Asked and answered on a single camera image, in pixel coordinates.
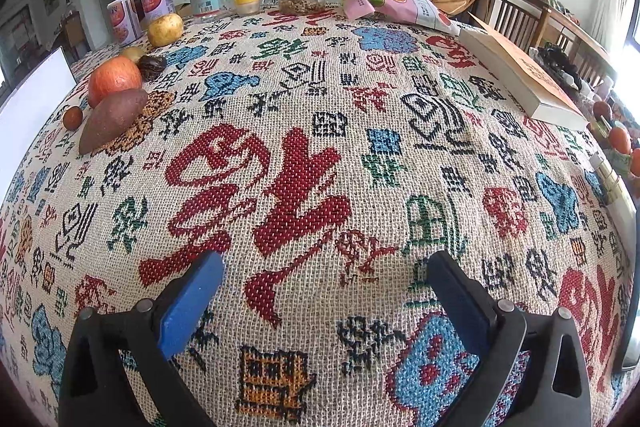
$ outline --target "snack bag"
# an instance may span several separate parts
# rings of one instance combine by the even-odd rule
[[[344,14],[351,20],[380,12],[397,22],[419,24],[449,35],[460,35],[458,25],[430,0],[342,0]]]

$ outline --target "curtain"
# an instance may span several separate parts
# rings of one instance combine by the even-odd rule
[[[624,43],[633,2],[598,0],[590,34],[609,53],[618,51]]]

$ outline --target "table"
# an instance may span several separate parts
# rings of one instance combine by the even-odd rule
[[[485,22],[488,22],[491,17],[491,14],[494,10],[495,1],[496,0],[490,0],[489,2],[488,12],[487,12],[487,17]],[[538,21],[538,24],[533,29],[533,32],[531,33],[531,36],[530,36],[530,41],[527,43],[527,46],[533,46],[533,47],[540,46],[540,43],[542,42],[542,37],[545,34],[545,31],[550,24],[550,20],[554,20],[559,25],[561,25],[562,28],[569,30],[569,32],[571,32],[575,36],[575,38],[571,40],[568,38],[568,36],[561,33],[561,42],[558,42],[558,45],[563,47],[563,49],[567,48],[567,44],[569,42],[573,42],[573,45],[571,46],[571,49],[569,50],[569,53],[568,53],[568,57],[571,62],[575,61],[576,55],[580,50],[586,50],[589,56],[592,58],[592,60],[596,61],[596,64],[594,64],[593,66],[589,66],[591,68],[591,71],[588,71],[588,70],[581,71],[580,72],[581,75],[587,76],[592,72],[599,73],[600,76],[597,79],[595,79],[595,82],[597,82],[601,76],[604,76],[604,74],[609,74],[610,76],[612,76],[612,78],[615,78],[616,71],[613,65],[611,64],[609,54],[607,54],[607,52],[600,45],[599,42],[593,39],[586,31],[580,28],[580,26],[578,26],[571,19],[561,14],[558,10],[556,10],[555,8],[552,8],[542,0],[521,0],[521,1],[525,2],[526,4],[530,5],[532,8],[540,12],[539,16],[534,17]],[[514,7],[518,10],[518,12],[522,11],[521,8],[518,8],[516,6]],[[519,16],[516,16],[516,20],[513,21],[514,25],[515,23],[517,23],[518,17]],[[511,15],[507,26],[511,25],[512,19],[513,19],[513,15]],[[518,29],[516,31],[516,36],[518,36],[519,34],[522,34],[522,33]]]
[[[88,75],[117,52],[73,66],[0,210],[0,360],[44,424],[79,310],[128,310],[207,249],[225,280],[174,362],[219,426],[434,425],[478,363],[425,280],[442,248],[494,298],[571,310],[594,425],[638,380],[610,375],[630,266],[596,197],[597,144],[529,120],[457,39],[333,8],[190,20],[151,51],[168,67],[143,115],[78,156],[63,111],[89,113]]]

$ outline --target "screw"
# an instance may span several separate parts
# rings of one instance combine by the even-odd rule
[[[80,317],[82,320],[84,320],[84,321],[85,321],[85,320],[87,320],[89,317],[91,317],[91,315],[93,315],[93,314],[94,314],[94,309],[93,309],[93,308],[91,308],[91,306],[87,306],[87,307],[82,308],[82,309],[80,310],[79,317]]]
[[[573,315],[571,314],[571,311],[569,311],[564,306],[560,306],[558,308],[558,315],[560,315],[564,319],[570,319],[571,317],[573,317]]]
[[[500,299],[498,301],[498,308],[500,308],[503,312],[510,313],[516,309],[516,306],[509,299]]]
[[[140,313],[148,312],[154,305],[154,302],[151,299],[142,299],[137,302],[136,310]]]

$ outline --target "blue gripper pad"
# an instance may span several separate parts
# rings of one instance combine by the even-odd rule
[[[218,252],[210,252],[167,309],[160,322],[158,338],[158,347],[167,360],[187,347],[224,274],[222,256]]]
[[[463,283],[450,270],[443,258],[438,255],[433,255],[429,259],[427,274],[431,288],[442,304],[465,349],[482,358],[490,348],[490,324],[469,293],[465,283],[466,285],[475,283],[482,292],[485,292],[485,289],[479,282],[467,278],[460,270],[458,277],[466,279]]]

